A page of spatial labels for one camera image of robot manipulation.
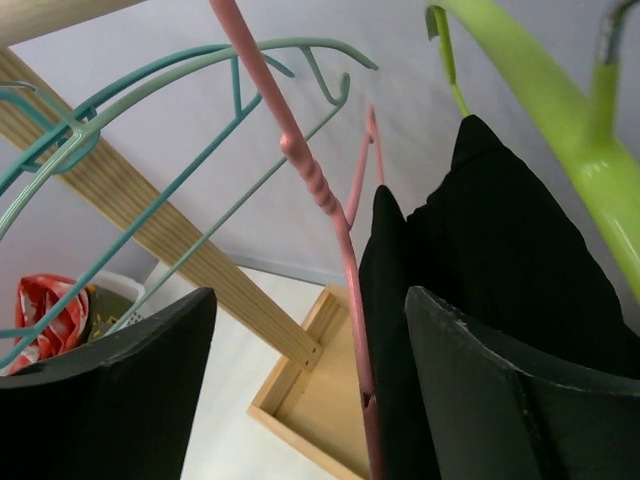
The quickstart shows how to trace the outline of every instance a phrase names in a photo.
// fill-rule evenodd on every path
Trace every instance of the wooden drying rack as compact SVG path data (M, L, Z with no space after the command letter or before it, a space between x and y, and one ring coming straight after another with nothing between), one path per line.
M29 82L62 101L8 47L142 1L0 0L0 80ZM30 92L26 95L57 123L47 105ZM15 106L0 102L0 135L15 147L25 150L42 133ZM159 194L104 138L57 178L120 229L133 223ZM166 202L134 239L172 265L201 235ZM283 355L249 407L250 415L336 477L368 478L345 290L327 286L300 326L212 242L179 272L195 286L213 288L222 308Z

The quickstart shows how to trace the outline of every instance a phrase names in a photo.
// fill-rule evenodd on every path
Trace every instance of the wooden pole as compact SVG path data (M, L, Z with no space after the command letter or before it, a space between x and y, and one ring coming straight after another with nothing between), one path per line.
M0 47L101 17L144 0L0 0Z
M51 91L7 48L0 49L0 81L3 80L27 81ZM25 89L20 93L27 95L41 113L56 121L53 112L38 97ZM0 102L0 135L10 143L24 150L41 134L41 129L20 110L8 102ZM82 162L57 178L121 229L127 228L158 195L158 191L103 138ZM134 238L152 255L172 265L201 235L184 215L166 202ZM203 245L182 266L180 273L194 285L213 288L220 305L242 324L303 368L313 368L321 352L318 342L213 243Z

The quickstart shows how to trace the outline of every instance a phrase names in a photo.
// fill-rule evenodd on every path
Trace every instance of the wooden box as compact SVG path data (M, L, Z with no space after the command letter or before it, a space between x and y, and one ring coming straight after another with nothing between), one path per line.
M369 461L346 290L328 285L303 327L323 347L318 363L304 372L280 358L249 415L336 478L367 480Z

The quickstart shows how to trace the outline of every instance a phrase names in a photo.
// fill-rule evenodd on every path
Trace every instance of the white basket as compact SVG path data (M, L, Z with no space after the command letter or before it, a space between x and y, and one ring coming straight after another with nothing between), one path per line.
M107 290L111 290L113 293L117 293L118 295L126 298L127 300L131 300L132 302L138 301L138 299L142 298L145 293L144 286L132 280L124 275L118 275L117 273L108 272L106 270L100 270L93 277L90 284L94 284L98 287L106 288ZM133 312L133 314L129 317L129 319L124 322L119 328L123 329L134 323L138 323L141 320L144 320L147 317L150 317L153 314L151 308L146 303L140 305L140 308Z

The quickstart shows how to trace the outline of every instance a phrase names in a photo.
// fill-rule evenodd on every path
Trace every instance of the white wall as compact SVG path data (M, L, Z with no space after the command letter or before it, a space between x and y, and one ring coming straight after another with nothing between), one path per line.
M0 138L0 169L18 156L18 150ZM0 198L0 211L30 180L24 174ZM56 180L49 180L17 218L0 242L0 328L13 326L16 287L21 277L56 273L76 278L118 238L120 230ZM126 244L107 269L146 279L155 258L133 242ZM9 341L0 341L0 353Z
M410 212L445 175L459 115L446 86L437 45L429 44L424 1L239 0L257 39L326 36L351 43L374 61L365 71L344 56L318 53L330 85L352 74L349 103L311 142L334 191L346 198L356 163L366 103L376 106L386 160L387 183ZM499 0L582 87L589 72L597 24L608 2L592 0ZM459 81L470 108L528 162L587 237L591 250L614 281L627 314L637 310L626 283L582 202L549 148L504 82L472 39L452 22ZM640 41L637 16L625 35L618 132L640 157ZM149 0L113 15L15 48L71 103L160 56L180 49L225 42L206 0ZM302 56L275 56L299 74L278 78L303 128L328 111ZM106 137L157 187L166 185L232 117L227 65L201 71L127 112ZM245 83L247 96L253 92ZM236 131L174 197L174 203L205 228L225 211L268 165L279 158L279 132L264 105ZM374 175L354 230L361 252L370 224ZM341 262L331 225L292 168L285 166L215 237L228 252L309 271L339 275Z

